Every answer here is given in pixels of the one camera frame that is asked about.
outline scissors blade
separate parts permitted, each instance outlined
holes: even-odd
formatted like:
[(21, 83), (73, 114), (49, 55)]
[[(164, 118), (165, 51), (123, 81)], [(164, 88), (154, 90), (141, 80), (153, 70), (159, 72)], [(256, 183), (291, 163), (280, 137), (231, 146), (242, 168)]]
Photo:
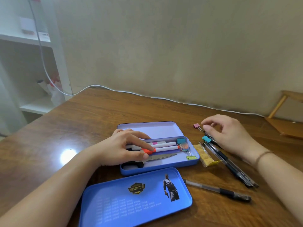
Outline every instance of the scissors blade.
[(176, 155), (176, 153), (174, 154), (160, 154), (160, 155), (153, 155), (153, 156), (149, 156), (149, 158), (147, 159), (147, 161), (151, 161), (151, 160), (156, 160), (156, 159), (165, 159), (171, 156)]

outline beige wall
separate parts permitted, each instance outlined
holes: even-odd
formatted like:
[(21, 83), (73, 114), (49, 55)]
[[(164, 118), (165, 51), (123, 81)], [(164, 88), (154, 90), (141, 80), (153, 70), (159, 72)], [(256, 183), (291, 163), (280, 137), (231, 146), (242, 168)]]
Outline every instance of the beige wall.
[[(269, 114), (303, 92), (303, 0), (54, 0), (73, 92), (90, 84)], [(303, 121), (288, 102), (280, 117)]]

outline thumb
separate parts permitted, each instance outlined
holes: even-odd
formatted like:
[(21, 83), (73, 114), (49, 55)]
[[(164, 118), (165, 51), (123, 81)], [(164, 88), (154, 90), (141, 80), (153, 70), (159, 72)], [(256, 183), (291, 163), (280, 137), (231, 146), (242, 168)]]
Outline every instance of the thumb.
[(127, 162), (129, 161), (142, 161), (149, 157), (147, 153), (141, 151), (127, 151)]
[(203, 129), (206, 133), (210, 134), (216, 141), (220, 140), (222, 134), (215, 130), (212, 126), (203, 125)]

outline black and yellow logo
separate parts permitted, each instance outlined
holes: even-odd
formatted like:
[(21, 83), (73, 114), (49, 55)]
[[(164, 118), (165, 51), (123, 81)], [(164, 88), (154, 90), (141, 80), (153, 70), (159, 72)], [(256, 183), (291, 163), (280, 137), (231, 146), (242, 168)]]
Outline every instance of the black and yellow logo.
[(128, 190), (132, 193), (140, 194), (145, 189), (145, 184), (135, 183)]

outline cable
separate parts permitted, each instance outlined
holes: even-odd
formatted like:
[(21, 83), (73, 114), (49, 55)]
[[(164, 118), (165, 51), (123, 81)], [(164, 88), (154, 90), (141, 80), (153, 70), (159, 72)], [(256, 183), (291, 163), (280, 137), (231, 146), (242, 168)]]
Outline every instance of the cable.
[[(53, 83), (53, 81), (52, 81), (51, 78), (49, 77), (49, 74), (48, 74), (48, 72), (47, 72), (47, 70), (46, 70), (45, 63), (44, 63), (43, 51), (42, 51), (42, 45), (41, 45), (40, 36), (39, 36), (39, 33), (38, 33), (38, 28), (37, 28), (36, 17), (35, 17), (33, 8), (32, 8), (31, 1), (30, 1), (30, 0), (27, 0), (27, 1), (28, 1), (28, 4), (29, 4), (29, 7), (30, 7), (30, 9), (31, 9), (31, 12), (32, 12), (32, 15), (33, 15), (33, 20), (34, 20), (34, 23), (35, 23), (36, 34), (37, 34), (38, 42), (39, 42), (40, 56), (41, 56), (41, 60), (42, 60), (42, 64), (43, 64), (44, 71), (45, 71), (46, 76), (47, 76), (47, 78), (49, 79), (49, 81), (54, 85), (54, 87), (55, 87), (58, 91), (60, 91), (61, 93), (63, 93), (64, 95), (67, 95), (67, 96), (75, 96), (75, 95), (79, 94), (80, 92), (84, 91), (85, 89), (87, 89), (87, 88), (89, 88), (89, 87), (102, 87), (102, 88), (105, 88), (105, 89), (108, 89), (108, 90), (111, 90), (111, 91), (114, 91), (114, 92), (123, 92), (123, 93), (129, 93), (129, 94), (133, 94), (133, 95), (137, 95), (137, 96), (143, 96), (143, 95), (140, 95), (140, 94), (137, 94), (137, 93), (134, 93), (134, 92), (118, 91), (118, 90), (114, 90), (114, 89), (111, 89), (111, 88), (109, 88), (109, 87), (105, 87), (105, 86), (97, 85), (97, 84), (87, 86), (87, 87), (85, 87), (84, 89), (82, 89), (81, 91), (79, 91), (79, 92), (77, 92), (77, 93), (75, 93), (75, 94), (68, 94), (68, 93), (65, 93), (65, 92), (61, 91), (61, 90)], [(168, 101), (175, 102), (175, 103), (182, 103), (182, 102), (178, 102), (178, 101), (175, 101), (175, 100), (172, 100), (172, 99), (166, 99), (166, 98), (161, 98), (161, 97), (150, 97), (150, 96), (144, 96), (144, 97), (153, 98), (153, 99), (164, 99), (164, 100), (168, 100)], [(199, 106), (199, 107), (206, 107), (206, 108), (209, 108), (209, 109), (214, 109), (214, 110), (219, 110), (219, 111), (225, 111), (225, 112), (233, 112), (233, 113), (242, 114), (242, 115), (257, 115), (257, 116), (265, 117), (265, 116), (263, 116), (263, 115), (256, 114), (256, 113), (242, 113), (242, 112), (237, 112), (237, 111), (220, 110), (220, 109), (216, 109), (216, 108), (212, 108), (212, 107), (207, 107), (207, 106), (204, 106), (204, 105), (194, 104), (194, 103), (182, 103), (182, 104), (187, 104), (187, 105), (192, 105), (192, 106)]]

